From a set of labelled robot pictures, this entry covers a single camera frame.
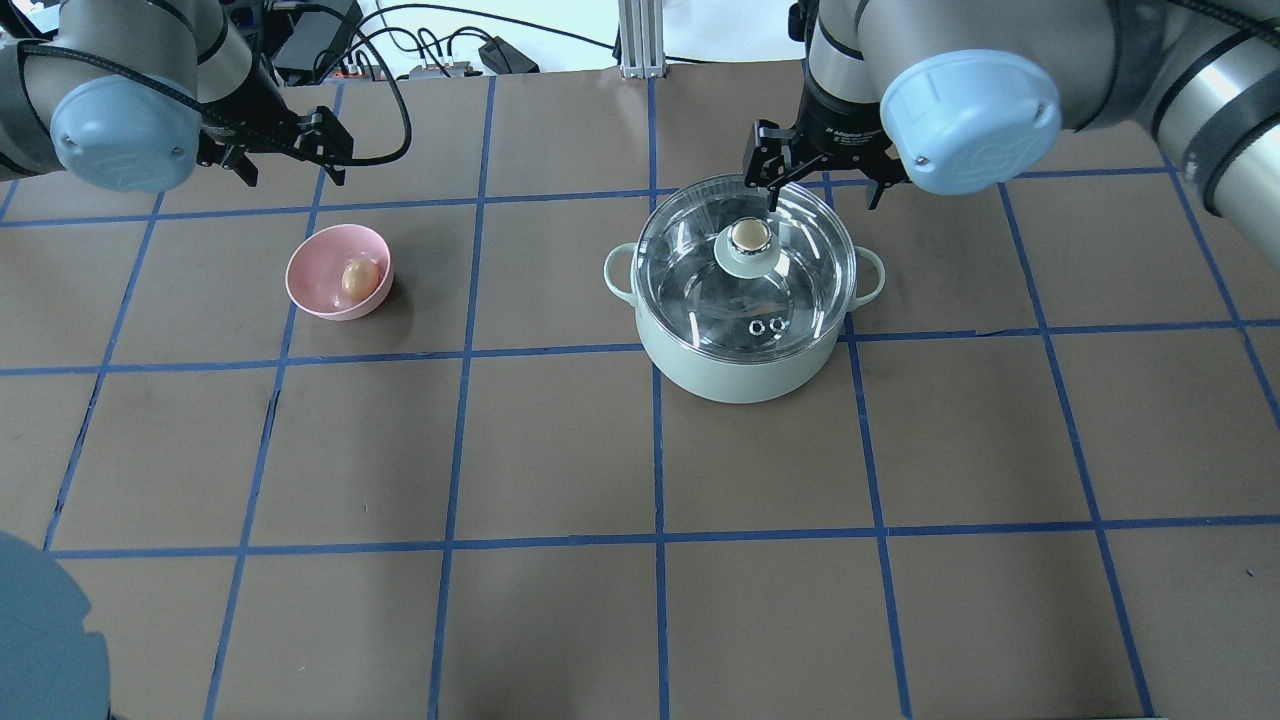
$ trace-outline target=blue grid line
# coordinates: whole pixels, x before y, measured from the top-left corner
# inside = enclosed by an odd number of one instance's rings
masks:
[[[109,365],[108,374],[114,373],[209,373],[218,370],[261,370],[274,368],[279,360],[243,360],[233,363],[137,363]]]
[[[1105,177],[1105,176],[1134,176],[1134,174],[1160,174],[1164,173],[1164,168],[1100,168],[1091,170],[1032,170],[1018,176],[1018,179],[1038,179],[1038,178],[1064,178],[1064,177]],[[553,192],[541,195],[504,195],[485,197],[484,201],[489,204],[494,202],[548,202],[557,200],[591,200],[591,199],[604,199],[604,197],[660,197],[664,195],[671,195],[678,188],[675,187],[658,187],[657,184],[657,169],[650,168],[650,187],[648,188],[630,188],[630,190],[605,190],[605,191],[593,191],[593,192]],[[845,179],[831,179],[831,181],[804,181],[800,184],[810,190],[817,190],[820,187],[855,187],[867,184],[865,178],[845,178]],[[13,199],[13,193],[17,190],[17,183],[9,188],[9,193],[5,201]],[[397,208],[438,208],[448,205],[475,205],[479,202],[479,197],[425,197],[420,200],[390,200],[380,202],[335,202],[335,204],[321,204],[317,210],[320,213],[342,213],[348,210],[389,210]],[[308,205],[288,205],[280,208],[242,208],[232,210],[193,210],[186,213],[163,213],[157,218],[160,222],[168,220],[191,220],[191,219],[205,219],[205,218],[234,218],[243,215],[283,215],[283,214],[302,214],[310,213],[311,206]],[[4,215],[0,214],[0,228],[24,228],[24,227],[56,227],[56,225],[84,225],[84,224],[105,224],[105,223],[131,223],[131,222],[147,222],[151,219],[150,215],[96,215],[88,218],[47,218],[36,220],[4,220]]]
[[[1213,282],[1217,283],[1217,291],[1222,296],[1226,311],[1231,315],[1231,323],[1239,331],[1240,340],[1244,341],[1244,352],[1249,356],[1249,364],[1253,365],[1253,374],[1257,377],[1258,386],[1262,388],[1262,397],[1266,398],[1267,406],[1271,409],[1271,419],[1275,420],[1276,428],[1280,429],[1280,402],[1276,402],[1276,393],[1271,388],[1267,373],[1262,368],[1262,360],[1258,357],[1258,352],[1253,347],[1253,338],[1249,337],[1244,323],[1240,320],[1240,311],[1235,306],[1235,300],[1231,299],[1231,291],[1226,287],[1226,279],[1222,277],[1222,272],[1217,266],[1217,260],[1213,259],[1213,251],[1210,250],[1208,241],[1204,240],[1204,232],[1199,225],[1199,220],[1196,219],[1196,213],[1192,210],[1190,201],[1187,199],[1183,183],[1178,179],[1178,169],[1174,168],[1174,164],[1167,156],[1165,158],[1165,172],[1169,173],[1169,181],[1174,184],[1174,192],[1178,193],[1178,201],[1183,206],[1183,214],[1187,215],[1187,224],[1190,225],[1192,234],[1196,236],[1196,243],[1199,245],[1201,252],[1204,255],[1204,263],[1213,274]]]
[[[140,557],[234,557],[239,552],[233,546],[212,547],[118,547],[102,550],[50,550],[54,560],[122,560]]]
[[[783,530],[686,530],[668,532],[663,536],[667,544],[690,542],[759,542],[788,539],[842,539],[874,538],[881,532],[876,528],[796,528]]]
[[[0,368],[0,378],[28,375],[91,375],[101,369],[101,365],[68,365],[65,368]]]
[[[900,528],[884,528],[884,534],[891,538],[918,538],[937,536],[1074,533],[1092,529],[1092,520],[1060,520],[1047,523],[983,523],[977,525],[904,525]]]
[[[1108,530],[1148,530],[1166,528],[1239,528],[1280,525],[1276,515],[1207,515],[1188,518],[1128,518],[1102,520]],[[1092,520],[1065,520],[1046,523],[996,523],[970,525],[900,525],[883,529],[872,528],[792,528],[769,530],[686,530],[663,532],[664,544],[681,543],[719,543],[719,542],[760,542],[760,541],[808,541],[808,539],[847,539],[899,537],[948,537],[948,536],[1000,536],[1000,534],[1042,534],[1076,533],[1092,530]],[[658,541],[655,533],[630,534],[589,534],[589,536],[538,536],[517,538],[475,538],[454,539],[453,550],[485,551],[513,550],[526,547],[589,547],[614,544],[653,544]],[[319,544],[260,544],[239,548],[237,546],[210,547],[124,547],[124,548],[82,548],[50,550],[49,556],[58,560],[111,560],[120,557],[232,557],[238,553],[248,556],[274,555],[349,555],[365,552],[419,552],[444,550],[444,541],[392,541],[366,543],[319,543]]]
[[[413,363],[420,360],[458,360],[461,351],[449,352],[384,352],[374,355],[306,355],[289,357],[289,366],[302,365],[349,365],[355,363]]]
[[[310,213],[310,205],[284,208],[243,208],[237,210],[192,210],[187,213],[161,213],[161,220],[204,220],[209,218],[242,218],[246,215],[301,215]]]
[[[1084,446],[1080,443],[1080,433],[1075,425],[1075,415],[1071,411],[1071,401],[1066,393],[1066,383],[1062,379],[1062,369],[1057,363],[1057,351],[1053,348],[1053,336],[1048,332],[1048,323],[1044,319],[1044,307],[1041,305],[1039,292],[1036,288],[1036,277],[1032,273],[1030,259],[1023,243],[1023,234],[1018,227],[1018,218],[1014,214],[1014,205],[1009,197],[1009,188],[1005,183],[998,183],[1000,201],[1005,208],[1005,217],[1009,220],[1009,232],[1018,251],[1018,261],[1027,278],[1027,292],[1032,299],[1032,307],[1036,311],[1036,323],[1042,329],[1044,342],[1044,355],[1048,359],[1050,372],[1053,375],[1053,387],[1057,392],[1059,405],[1062,409],[1062,419],[1066,423],[1066,433],[1071,441],[1071,452],[1075,455],[1075,466],[1080,474],[1080,487],[1084,491],[1084,501],[1089,507],[1089,518],[1093,525],[1093,534],[1098,541],[1098,552],[1102,557],[1102,569],[1107,577],[1107,585],[1111,589],[1111,602],[1115,605],[1116,621],[1120,625],[1120,634],[1124,638],[1125,652],[1129,656],[1129,669],[1133,673],[1134,685],[1138,698],[1142,701],[1143,715],[1153,716],[1151,692],[1147,688],[1147,676],[1142,669],[1142,657],[1138,653],[1138,644],[1133,637],[1133,628],[1129,624],[1129,611],[1125,607],[1124,593],[1120,589],[1120,578],[1116,574],[1115,561],[1111,557],[1111,543],[1107,542],[1107,532],[1102,524],[1102,514],[1098,510],[1098,500],[1093,492],[1093,479],[1089,477],[1089,468],[1084,460]]]
[[[556,200],[603,200],[609,197],[648,197],[653,191],[644,190],[600,190],[594,192],[557,192],[549,195],[503,195],[488,197],[485,202],[550,202]]]
[[[1280,319],[1242,320],[1240,325],[1248,328],[1276,328]],[[1106,334],[1106,333],[1146,333],[1146,332],[1178,332],[1199,329],[1234,329],[1236,323],[1231,320],[1206,320],[1197,323],[1148,323],[1148,324],[1120,324],[1120,325],[1064,325],[1050,327],[1047,332],[1052,336],[1069,334]],[[887,332],[859,334],[858,342],[904,342],[904,341],[931,341],[931,340],[972,340],[988,337],[1033,337],[1039,336],[1038,328],[1009,328],[992,332],[978,331],[916,331],[916,332]],[[850,336],[841,333],[838,342],[849,342]],[[561,345],[548,347],[499,347],[493,350],[474,350],[472,357],[536,357],[545,355],[585,355],[609,352],[643,352],[644,346],[639,342],[604,343],[604,345]],[[461,350],[445,350],[434,352],[385,352],[367,355],[305,355],[291,356],[285,364],[298,365],[346,365],[356,363],[413,363],[422,360],[458,360],[463,352]],[[232,360],[224,363],[132,363],[113,364],[106,366],[106,374],[113,373],[210,373],[221,370],[255,370],[274,368],[279,360]],[[65,366],[40,366],[40,368],[0,368],[0,378],[5,377],[33,377],[33,375],[91,375],[102,370],[101,365],[65,365]]]
[[[111,364],[111,356],[115,354],[115,343],[120,340],[120,331],[124,329],[124,315],[129,311],[129,302],[133,300],[133,288],[137,287],[138,275],[142,273],[142,260],[147,256],[147,247],[151,246],[151,236],[156,229],[156,215],[160,214],[161,202],[164,202],[163,192],[156,195],[155,204],[151,206],[147,229],[142,233],[142,242],[138,243],[138,254],[133,259],[129,281],[124,286],[124,296],[120,297],[120,309],[115,313],[115,324],[111,327],[106,348],[102,351],[102,364],[99,366],[97,378],[93,380],[93,392],[90,393],[88,407],[84,409],[84,420],[81,423],[79,433],[76,436],[76,443],[72,446],[72,454],[67,461],[67,473],[63,475],[63,483],[58,488],[58,501],[54,505],[54,514],[49,519],[49,527],[45,529],[45,550],[54,546],[54,536],[58,533],[58,524],[61,521],[63,509],[67,506],[67,496],[70,493],[72,482],[76,479],[76,469],[79,466],[81,452],[84,450],[84,438],[88,436],[90,423],[93,421],[93,410],[97,407],[97,400],[102,393],[102,380],[106,379],[106,368]]]
[[[100,215],[92,218],[50,218],[47,220],[5,220],[0,223],[0,228],[105,225],[113,223],[147,223],[147,222],[151,222],[151,215]]]
[[[649,213],[658,209],[658,90],[654,78],[645,79],[645,108],[649,141]],[[654,529],[654,609],[658,629],[658,717],[671,720],[671,664],[667,634],[667,509],[663,469],[662,372],[650,369],[653,388],[653,529]]]
[[[489,184],[489,150],[493,140],[493,109],[497,78],[489,78],[484,110],[484,136],[480,149],[480,182],[476,188],[475,238],[471,243],[471,288],[467,295],[467,331],[462,348],[462,373],[458,378],[458,413],[453,424],[453,465],[449,470],[449,505],[444,516],[444,553],[440,559],[440,585],[435,606],[435,637],[431,643],[431,678],[428,687],[426,716],[440,714],[440,678],[444,664],[444,630],[449,611],[449,578],[453,573],[453,539],[458,524],[458,491],[462,482],[463,436],[467,425],[467,396],[471,386],[471,350],[475,342],[476,300],[480,296],[480,254],[484,245],[485,191]]]
[[[342,111],[343,86],[338,86],[334,96],[333,113]],[[316,186],[311,195],[311,211],[307,217],[306,236],[315,232],[316,217],[319,215],[320,196],[324,192],[325,172],[316,172]],[[288,370],[289,345],[293,342],[293,325],[297,319],[297,306],[289,304],[288,315],[284,320],[284,332],[280,333],[280,354],[276,359],[275,382],[271,387],[271,397],[266,404],[266,413],[262,418],[262,437],[259,442],[257,459],[253,464],[253,478],[250,482],[248,498],[244,503],[244,523],[241,527],[239,546],[236,553],[236,568],[232,570],[230,588],[227,591],[227,610],[223,614],[223,626],[218,635],[218,651],[214,655],[214,670],[209,678],[209,694],[205,696],[205,720],[214,720],[214,711],[218,707],[218,692],[223,683],[223,670],[227,666],[227,648],[230,644],[232,626],[236,623],[236,607],[239,605],[239,589],[244,579],[244,562],[248,557],[250,538],[253,534],[253,519],[257,516],[257,498],[262,491],[262,474],[266,471],[266,457],[271,446],[271,430],[275,428],[276,410],[280,404],[280,392],[284,389],[284,374]]]
[[[381,202],[340,202],[321,205],[321,213],[343,213],[348,210],[394,210],[397,208],[442,208],[449,205],[475,205],[475,197],[444,197],[426,200],[388,200]]]
[[[823,197],[836,209],[835,183],[831,173],[822,173]],[[876,524],[876,551],[879,556],[881,584],[884,591],[884,616],[888,625],[890,648],[893,653],[893,676],[897,680],[897,702],[902,717],[911,720],[911,689],[906,676],[906,657],[902,652],[902,632],[897,618],[897,593],[893,589],[893,566],[888,555],[888,532],[879,497],[879,479],[876,474],[876,450],[872,445],[872,427],[867,415],[867,392],[863,386],[863,366],[858,357],[858,331],[851,313],[845,313],[845,345],[849,347],[849,365],[854,377],[854,400],[858,404],[858,429],[863,439],[863,462],[867,469],[867,491],[870,495],[872,520]]]
[[[658,612],[658,716],[671,717],[671,664],[667,634],[667,507],[663,470],[662,373],[653,366],[653,529],[654,587]]]
[[[13,205],[13,196],[18,193],[18,183],[20,181],[13,181],[9,183],[9,191],[4,193],[4,202],[0,202],[0,222],[4,222],[5,214],[9,213],[9,205]]]
[[[620,342],[614,345],[564,345],[552,347],[509,347],[503,350],[476,350],[475,357],[530,357],[538,355],[586,355],[591,352],[641,352],[639,342]]]

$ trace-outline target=light blue joint cap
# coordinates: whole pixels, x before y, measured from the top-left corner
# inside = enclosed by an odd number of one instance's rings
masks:
[[[200,113],[128,78],[108,76],[68,92],[54,110],[49,133],[63,167],[81,179],[122,192],[163,192],[182,184],[196,168]]]
[[[88,611],[67,570],[0,533],[0,717],[108,716],[106,639],[84,633]]]
[[[881,122],[911,182],[965,195],[1043,158],[1062,129],[1062,106],[1053,79],[1027,58],[956,50],[897,76],[881,100]]]

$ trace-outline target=egg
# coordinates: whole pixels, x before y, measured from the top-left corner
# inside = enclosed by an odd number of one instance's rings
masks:
[[[367,258],[357,258],[347,263],[342,272],[342,295],[353,302],[361,302],[378,290],[381,279],[378,264]]]

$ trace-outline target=pot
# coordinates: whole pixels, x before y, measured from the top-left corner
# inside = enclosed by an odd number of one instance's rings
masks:
[[[803,386],[831,357],[845,313],[884,290],[884,264],[815,195],[792,183],[777,210],[768,202],[741,174],[707,178],[604,260],[604,283],[635,307],[654,365],[708,400],[762,402]],[[863,296],[859,256],[879,275]],[[623,258],[630,291],[611,278]]]

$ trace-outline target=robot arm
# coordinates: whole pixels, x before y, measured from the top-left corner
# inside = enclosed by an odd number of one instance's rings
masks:
[[[1280,266],[1274,14],[1274,0],[800,0],[800,111],[790,129],[755,123],[746,183],[776,193],[858,169],[870,208],[904,181],[968,193],[1027,170],[1064,128],[1134,119]]]
[[[74,0],[49,42],[0,47],[0,181],[69,169],[111,190],[159,192],[195,165],[218,164],[256,184],[244,152],[298,147],[351,156],[328,108],[285,106],[218,0]],[[84,58],[146,76],[210,110],[207,117]]]

